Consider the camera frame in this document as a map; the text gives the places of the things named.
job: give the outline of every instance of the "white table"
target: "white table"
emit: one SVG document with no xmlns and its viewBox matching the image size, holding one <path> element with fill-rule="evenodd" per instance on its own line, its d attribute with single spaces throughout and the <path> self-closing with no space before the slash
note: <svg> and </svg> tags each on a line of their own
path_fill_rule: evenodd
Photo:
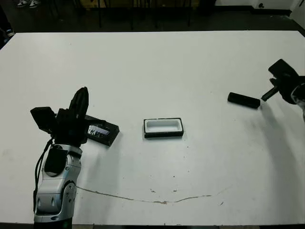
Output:
<svg viewBox="0 0 305 229">
<path fill-rule="evenodd" d="M 34 168 L 49 136 L 30 109 L 67 108 L 87 86 L 87 114 L 121 132 L 110 148 L 82 146 L 73 223 L 304 223 L 301 110 L 278 94 L 258 111 L 227 103 L 231 91 L 260 97 L 269 90 L 268 67 L 280 58 L 305 75 L 304 37 L 16 34 L 0 51 L 0 221 L 33 222 Z M 144 139 L 143 119 L 166 117 L 182 118 L 182 139 Z"/>
</svg>

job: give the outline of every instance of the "shoe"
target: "shoe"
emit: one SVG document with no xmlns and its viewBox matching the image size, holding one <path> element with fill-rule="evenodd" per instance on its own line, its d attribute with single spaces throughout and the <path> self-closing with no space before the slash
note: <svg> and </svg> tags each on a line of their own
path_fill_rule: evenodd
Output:
<svg viewBox="0 0 305 229">
<path fill-rule="evenodd" d="M 18 8 L 25 7 L 29 3 L 28 0 L 20 0 L 19 3 L 17 4 Z"/>
<path fill-rule="evenodd" d="M 39 0 L 30 0 L 30 8 L 31 9 L 34 9 L 34 8 L 36 8 L 39 5 L 40 5 L 40 1 Z"/>
<path fill-rule="evenodd" d="M 14 30 L 12 30 L 12 29 L 6 30 L 5 33 L 6 33 L 6 35 L 7 35 L 8 38 L 11 38 L 12 36 L 15 35 L 15 32 L 14 32 Z"/>
<path fill-rule="evenodd" d="M 4 43 L 6 44 L 13 36 L 15 35 L 14 30 L 8 29 L 5 31 L 6 38 L 4 39 Z"/>
</svg>

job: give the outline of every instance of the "black cable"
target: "black cable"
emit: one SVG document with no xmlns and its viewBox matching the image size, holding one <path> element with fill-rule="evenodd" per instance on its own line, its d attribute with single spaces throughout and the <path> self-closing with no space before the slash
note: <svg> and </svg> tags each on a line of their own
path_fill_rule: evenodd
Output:
<svg viewBox="0 0 305 229">
<path fill-rule="evenodd" d="M 33 191 L 33 211 L 34 212 L 35 212 L 35 208 L 36 208 L 36 195 L 37 195 L 37 190 L 38 190 L 39 175 L 40 175 L 40 171 L 41 171 L 41 165 L 42 165 L 43 157 L 44 157 L 44 154 L 47 152 L 48 148 L 50 147 L 50 145 L 52 145 L 52 143 L 53 143 L 53 138 L 51 138 L 47 142 L 47 144 L 46 144 L 46 146 L 43 150 L 43 153 L 39 157 L 39 159 L 37 161 L 37 164 L 36 164 L 36 167 L 35 167 L 35 190 Z"/>
</svg>

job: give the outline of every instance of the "chair leg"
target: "chair leg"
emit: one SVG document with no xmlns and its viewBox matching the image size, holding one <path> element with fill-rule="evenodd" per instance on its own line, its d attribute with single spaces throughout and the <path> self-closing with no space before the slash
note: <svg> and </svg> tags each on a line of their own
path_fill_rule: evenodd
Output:
<svg viewBox="0 0 305 229">
<path fill-rule="evenodd" d="M 55 15 L 54 15 L 54 12 L 52 10 L 51 0 L 48 0 L 48 5 L 49 5 L 50 13 L 51 13 L 52 17 L 55 19 Z"/>
<path fill-rule="evenodd" d="M 97 0 L 97 5 L 98 5 L 98 11 L 99 11 L 99 27 L 102 27 L 102 22 L 101 22 L 101 0 Z"/>
<path fill-rule="evenodd" d="M 107 4 L 106 0 L 104 0 L 104 4 L 105 4 L 105 7 L 108 8 L 108 4 Z"/>
<path fill-rule="evenodd" d="M 192 12 L 192 0 L 189 0 L 189 15 L 187 20 L 187 26 L 191 25 L 191 12 Z"/>
<path fill-rule="evenodd" d="M 130 21 L 131 30 L 133 30 L 133 7 L 134 7 L 134 0 L 132 0 L 132 15 L 131 15 L 131 21 Z"/>
<path fill-rule="evenodd" d="M 59 11 L 58 11 L 58 8 L 57 8 L 56 0 L 53 0 L 53 5 L 54 5 L 54 8 L 55 8 L 55 11 L 56 11 L 57 15 L 59 16 Z"/>
<path fill-rule="evenodd" d="M 157 1 L 158 0 L 154 0 L 154 26 L 157 29 L 158 28 L 158 20 L 157 20 Z"/>
</svg>

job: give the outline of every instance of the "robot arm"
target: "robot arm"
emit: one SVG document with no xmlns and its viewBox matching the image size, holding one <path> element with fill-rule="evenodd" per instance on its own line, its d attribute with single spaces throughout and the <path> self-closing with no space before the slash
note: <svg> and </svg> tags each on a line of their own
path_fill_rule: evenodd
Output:
<svg viewBox="0 0 305 229">
<path fill-rule="evenodd" d="M 68 229 L 72 226 L 76 182 L 81 171 L 82 150 L 79 147 L 86 143 L 89 127 L 85 120 L 87 108 L 88 90 L 83 87 L 75 94 L 69 109 L 59 109 L 57 115 L 49 107 L 31 110 L 39 129 L 52 137 L 35 170 L 34 228 Z M 43 155 L 49 146 L 41 170 L 42 181 L 38 187 Z"/>
<path fill-rule="evenodd" d="M 299 76 L 282 59 L 274 63 L 269 68 L 269 71 L 274 76 L 274 78 L 270 79 L 274 87 L 262 96 L 262 100 L 267 101 L 279 92 L 285 101 L 290 104 L 297 104 L 303 110 L 303 118 L 305 121 L 305 77 Z"/>
</svg>

